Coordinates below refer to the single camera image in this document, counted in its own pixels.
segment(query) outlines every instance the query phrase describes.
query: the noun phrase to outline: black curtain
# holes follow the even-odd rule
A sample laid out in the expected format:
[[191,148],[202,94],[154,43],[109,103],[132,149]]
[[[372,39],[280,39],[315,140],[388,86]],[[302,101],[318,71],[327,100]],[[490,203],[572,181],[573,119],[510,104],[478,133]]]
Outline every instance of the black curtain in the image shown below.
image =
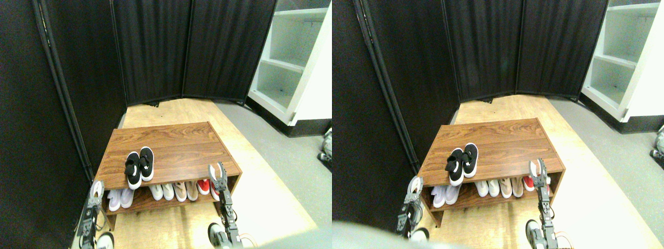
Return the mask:
[[114,1],[127,105],[180,97],[189,1]]
[[577,98],[607,1],[526,1],[517,92]]
[[67,88],[93,173],[126,110],[108,1],[42,0],[60,82]]
[[440,126],[449,124],[459,108],[443,6],[440,1],[374,0],[363,5],[384,81],[394,91],[421,163]]
[[71,246],[89,188],[38,11],[27,0],[0,5],[0,248]]
[[515,92],[522,5],[445,1],[462,102]]
[[193,3],[183,95],[243,102],[276,1]]
[[392,231],[411,177],[351,0],[332,1],[332,219]]

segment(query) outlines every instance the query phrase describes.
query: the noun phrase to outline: shoe rack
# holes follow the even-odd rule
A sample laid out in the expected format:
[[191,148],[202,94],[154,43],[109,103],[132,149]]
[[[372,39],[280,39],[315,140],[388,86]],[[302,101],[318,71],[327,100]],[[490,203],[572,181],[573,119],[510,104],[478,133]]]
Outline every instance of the shoe rack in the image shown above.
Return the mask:
[[[119,208],[111,212],[108,208],[108,191],[112,189],[127,189],[127,177],[124,175],[124,163],[127,155],[148,146],[155,154],[154,177],[150,181],[143,181],[134,191],[133,201],[129,208]],[[148,186],[177,183],[185,181],[198,181],[208,179],[208,165],[216,166],[222,162],[228,175],[228,186],[231,193],[240,180],[242,171],[229,154],[209,122],[163,125],[153,127],[139,127],[129,129],[115,129],[104,152],[96,180],[104,181],[106,193],[102,207],[108,217],[111,230],[115,229],[116,215],[127,212],[139,212],[157,208],[177,207],[195,203],[215,203],[217,213],[220,214],[219,202],[211,194],[200,195],[197,200],[186,199],[179,202],[176,197],[166,201],[162,198],[155,201]],[[215,170],[217,177],[220,171]]]
[[[445,171],[447,158],[455,148],[463,149],[466,143],[470,142],[476,144],[479,150],[477,173],[472,178],[463,179],[456,203],[434,208],[431,191],[435,186],[450,184],[448,172]],[[549,187],[553,203],[565,173],[565,166],[538,119],[443,125],[418,174],[424,180],[422,201],[436,222],[436,226],[440,227],[445,210],[536,199],[535,191],[529,192],[525,189],[523,195],[518,198],[514,195],[503,198],[500,194],[496,197],[488,194],[486,197],[480,197],[474,182],[524,177],[530,174],[528,162],[536,161],[538,158],[544,159],[547,174],[551,177]]]

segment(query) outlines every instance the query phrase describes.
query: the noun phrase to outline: black sneaker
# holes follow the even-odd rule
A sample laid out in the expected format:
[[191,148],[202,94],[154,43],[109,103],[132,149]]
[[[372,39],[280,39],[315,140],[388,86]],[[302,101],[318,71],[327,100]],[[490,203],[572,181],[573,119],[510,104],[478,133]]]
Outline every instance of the black sneaker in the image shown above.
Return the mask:
[[141,186],[141,171],[138,169],[138,153],[136,151],[132,151],[127,156],[125,175],[127,175],[129,189],[138,189]]
[[452,186],[459,186],[463,182],[462,155],[463,151],[461,148],[456,148],[452,151],[450,157],[448,157],[448,166],[445,167],[445,170],[450,172],[450,184]]
[[477,158],[479,152],[477,146],[474,143],[468,143],[465,145],[463,155],[461,160],[463,161],[463,176],[465,178],[474,177],[477,172]]
[[152,154],[152,149],[148,146],[141,148],[141,159],[139,159],[139,166],[141,169],[141,179],[143,181],[150,181],[155,175],[153,164],[155,162],[155,154]]

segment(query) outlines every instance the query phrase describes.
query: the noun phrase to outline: shoe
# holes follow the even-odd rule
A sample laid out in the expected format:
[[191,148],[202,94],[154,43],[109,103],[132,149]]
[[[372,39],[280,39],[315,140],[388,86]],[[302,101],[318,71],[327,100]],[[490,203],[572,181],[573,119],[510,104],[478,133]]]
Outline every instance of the shoe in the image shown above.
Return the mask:
[[509,182],[509,178],[498,180],[500,183],[500,193],[503,195],[503,198],[507,199],[512,196],[512,183]]
[[164,196],[164,192],[161,190],[161,185],[152,185],[148,187],[150,188],[150,192],[152,192],[152,198],[154,198],[155,201],[161,200],[161,197]]
[[141,159],[139,160],[141,179],[143,181],[150,181],[155,176],[154,164],[155,155],[152,153],[152,149],[148,146],[143,146],[141,148]]
[[450,184],[455,187],[463,182],[462,155],[463,151],[461,148],[454,149],[450,157],[448,157],[448,165],[445,167],[445,170],[450,172]]
[[466,144],[463,155],[461,156],[461,160],[463,161],[463,176],[465,178],[475,176],[475,173],[477,172],[478,157],[477,146],[474,143]]
[[196,191],[196,187],[194,187],[195,185],[195,181],[188,181],[185,183],[185,186],[187,186],[187,198],[189,198],[190,201],[195,201],[199,198],[199,192]]
[[523,195],[523,181],[518,177],[512,177],[509,179],[512,184],[512,193],[514,197],[521,197]]
[[487,181],[476,181],[475,187],[477,187],[477,193],[480,197],[485,197],[489,193],[489,184],[487,184]]
[[529,175],[523,177],[523,186],[524,188],[526,188],[526,191],[528,192],[535,190],[533,179]]
[[448,189],[445,190],[445,203],[447,203],[448,205],[456,203],[456,199],[459,198],[460,189],[461,185],[449,186]]
[[115,212],[116,210],[120,209],[120,195],[122,194],[121,189],[112,189],[108,193],[108,210],[111,212]]
[[123,189],[122,195],[120,197],[120,205],[123,208],[129,208],[131,207],[132,202],[133,202],[133,189]]
[[173,183],[173,190],[175,191],[175,198],[177,201],[183,202],[187,200],[187,189],[185,183]]
[[214,189],[214,186],[210,186],[210,189],[212,190],[210,191],[210,195],[212,195],[212,198],[214,198],[216,201],[219,201],[219,192],[217,192],[216,189]]
[[166,201],[173,200],[175,191],[173,190],[173,185],[171,183],[162,185],[161,189],[164,191],[164,199],[166,199]]
[[210,180],[205,179],[205,180],[199,180],[196,182],[196,188],[199,189],[199,192],[201,195],[207,195],[210,193]]
[[434,208],[440,208],[445,205],[445,191],[448,186],[435,186],[431,194],[434,196]]
[[127,183],[130,189],[138,189],[141,186],[141,172],[138,169],[138,153],[132,151],[127,155],[125,161],[125,175],[127,175]]
[[488,184],[489,184],[489,195],[491,195],[491,197],[497,197],[498,193],[500,193],[500,183],[498,183],[498,180],[496,179],[490,180]]

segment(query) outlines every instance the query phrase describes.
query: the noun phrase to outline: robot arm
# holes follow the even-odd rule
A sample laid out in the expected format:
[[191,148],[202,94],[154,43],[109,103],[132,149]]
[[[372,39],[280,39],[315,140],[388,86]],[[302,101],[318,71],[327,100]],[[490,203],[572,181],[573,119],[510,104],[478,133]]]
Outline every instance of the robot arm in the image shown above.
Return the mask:
[[221,177],[217,179],[214,174],[214,167],[208,165],[208,172],[210,173],[210,185],[219,192],[219,200],[221,201],[221,215],[224,223],[224,228],[217,223],[212,223],[208,227],[208,238],[210,243],[215,248],[242,248],[242,241],[238,234],[238,226],[235,224],[237,216],[233,211],[233,200],[230,198],[230,189],[228,188],[228,175],[226,169],[221,162],[218,162]]

